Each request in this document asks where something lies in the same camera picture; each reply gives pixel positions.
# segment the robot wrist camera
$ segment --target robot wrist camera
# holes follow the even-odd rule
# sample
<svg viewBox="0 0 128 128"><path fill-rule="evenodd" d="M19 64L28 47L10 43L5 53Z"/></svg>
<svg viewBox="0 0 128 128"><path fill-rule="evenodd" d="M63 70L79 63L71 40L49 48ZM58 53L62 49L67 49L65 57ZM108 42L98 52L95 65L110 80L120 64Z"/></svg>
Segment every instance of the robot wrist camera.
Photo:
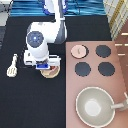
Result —
<svg viewBox="0 0 128 128"><path fill-rule="evenodd" d="M52 0L56 22L33 22L27 29L24 64L36 66L37 70L60 66L61 58L49 55L47 43L62 44L67 38L62 0Z"/></svg>

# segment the cable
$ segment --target cable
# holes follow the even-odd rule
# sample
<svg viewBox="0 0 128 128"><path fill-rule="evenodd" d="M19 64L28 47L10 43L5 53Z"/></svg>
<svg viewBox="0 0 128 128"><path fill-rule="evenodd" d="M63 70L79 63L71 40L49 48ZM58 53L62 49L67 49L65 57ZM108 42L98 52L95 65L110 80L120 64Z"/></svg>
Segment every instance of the cable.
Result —
<svg viewBox="0 0 128 128"><path fill-rule="evenodd" d="M22 59L22 57L23 57L23 53L24 53L24 51L25 51L25 47L26 47L26 43L25 43L25 45L24 45L24 47L23 47L23 49L22 49L22 52L21 52L21 54L20 54L20 59L19 59L19 68L32 68L33 66L29 66L29 67L21 67L20 66L20 64L21 64L21 59Z"/></svg>

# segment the wooden handle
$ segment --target wooden handle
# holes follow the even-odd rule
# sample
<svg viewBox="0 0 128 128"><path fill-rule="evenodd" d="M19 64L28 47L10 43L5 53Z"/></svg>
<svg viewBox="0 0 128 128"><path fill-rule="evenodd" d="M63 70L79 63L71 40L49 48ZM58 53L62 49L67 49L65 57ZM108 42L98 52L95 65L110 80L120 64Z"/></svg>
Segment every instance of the wooden handle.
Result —
<svg viewBox="0 0 128 128"><path fill-rule="evenodd" d="M122 36L128 36L128 33L121 33Z"/></svg>
<svg viewBox="0 0 128 128"><path fill-rule="evenodd" d="M124 95L125 95L126 99L128 99L128 95L127 95L127 93L126 93L126 92L124 92Z"/></svg>

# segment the black burner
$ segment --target black burner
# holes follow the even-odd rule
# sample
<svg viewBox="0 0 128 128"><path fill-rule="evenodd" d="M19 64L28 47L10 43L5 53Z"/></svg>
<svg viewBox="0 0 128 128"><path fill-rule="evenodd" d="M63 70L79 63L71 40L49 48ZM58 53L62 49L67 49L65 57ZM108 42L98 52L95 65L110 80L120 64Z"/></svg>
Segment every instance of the black burner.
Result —
<svg viewBox="0 0 128 128"><path fill-rule="evenodd" d="M96 54L100 57L106 58L111 55L111 49L106 45L99 45L96 48Z"/></svg>
<svg viewBox="0 0 128 128"><path fill-rule="evenodd" d="M115 72L114 66L109 62L100 63L98 70L103 76L112 76Z"/></svg>
<svg viewBox="0 0 128 128"><path fill-rule="evenodd" d="M75 72L79 76L82 76L82 77L87 76L89 75L90 71L91 71L91 68L89 64L87 64L86 62L79 62L75 66Z"/></svg>

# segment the white bowl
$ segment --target white bowl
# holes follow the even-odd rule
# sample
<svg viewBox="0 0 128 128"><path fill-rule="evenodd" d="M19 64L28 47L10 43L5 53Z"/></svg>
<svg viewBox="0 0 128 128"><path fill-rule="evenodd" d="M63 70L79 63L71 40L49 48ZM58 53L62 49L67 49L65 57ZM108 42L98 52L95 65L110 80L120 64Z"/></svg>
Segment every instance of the white bowl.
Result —
<svg viewBox="0 0 128 128"><path fill-rule="evenodd" d="M76 112L80 119L91 127L105 127L115 116L112 97L99 87L87 87L76 98Z"/></svg>

